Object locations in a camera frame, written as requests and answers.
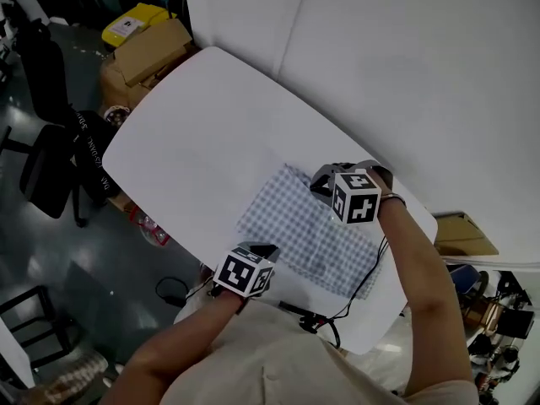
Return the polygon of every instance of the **white shirt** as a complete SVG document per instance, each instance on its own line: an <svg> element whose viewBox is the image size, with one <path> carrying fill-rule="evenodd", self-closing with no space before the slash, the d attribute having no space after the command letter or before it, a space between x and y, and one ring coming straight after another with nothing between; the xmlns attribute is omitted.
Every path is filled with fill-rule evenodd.
<svg viewBox="0 0 540 405"><path fill-rule="evenodd" d="M477 405L476 386L450 381L401 399L354 368L289 314L251 301L180 375L161 404Z"/></svg>

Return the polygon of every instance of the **blue gingham cloth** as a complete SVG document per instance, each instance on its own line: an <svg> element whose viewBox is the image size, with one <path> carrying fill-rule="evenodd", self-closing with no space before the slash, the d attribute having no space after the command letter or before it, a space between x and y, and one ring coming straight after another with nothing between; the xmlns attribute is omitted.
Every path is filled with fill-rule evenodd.
<svg viewBox="0 0 540 405"><path fill-rule="evenodd" d="M236 230L246 240L276 245L281 249L279 262L350 298L375 265L378 246L358 229L335 223L331 209L311 195L310 183L309 176L284 165L257 194ZM368 295L376 270L357 298Z"/></svg>

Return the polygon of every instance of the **white table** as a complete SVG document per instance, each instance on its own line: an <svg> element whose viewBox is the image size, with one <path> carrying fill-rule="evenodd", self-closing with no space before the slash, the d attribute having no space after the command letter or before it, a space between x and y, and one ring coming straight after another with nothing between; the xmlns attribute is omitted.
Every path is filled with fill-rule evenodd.
<svg viewBox="0 0 540 405"><path fill-rule="evenodd" d="M178 243L209 267L240 240L235 224L264 183L290 164L308 175L371 156L326 118L257 70L216 47L182 63L133 111L105 152L105 170ZM434 218L399 181L433 240ZM378 224L364 232L378 245ZM362 354L406 305L390 251L366 300L338 321L342 346ZM326 316L347 300L277 267L269 297Z"/></svg>

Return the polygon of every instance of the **sleeve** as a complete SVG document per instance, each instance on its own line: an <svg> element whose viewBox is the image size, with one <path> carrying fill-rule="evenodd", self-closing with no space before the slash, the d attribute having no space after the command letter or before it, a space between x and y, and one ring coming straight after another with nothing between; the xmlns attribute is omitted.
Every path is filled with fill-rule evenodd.
<svg viewBox="0 0 540 405"><path fill-rule="evenodd" d="M409 405L478 405L478 389L468 381L447 381L405 397Z"/></svg>

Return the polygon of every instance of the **bracelet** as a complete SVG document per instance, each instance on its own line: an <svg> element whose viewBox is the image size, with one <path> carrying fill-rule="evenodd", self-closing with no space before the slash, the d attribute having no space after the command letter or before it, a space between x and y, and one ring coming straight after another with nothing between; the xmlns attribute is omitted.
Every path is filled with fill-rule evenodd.
<svg viewBox="0 0 540 405"><path fill-rule="evenodd" d="M394 192L390 192L390 193L387 193L387 194L383 195L381 197L381 202L379 203L379 205L381 205L384 201L388 201L389 199L393 199L393 198L398 199L399 201L401 201L403 203L403 205L405 206L405 208L407 208L407 203L405 202L403 197L401 195L397 195Z"/></svg>

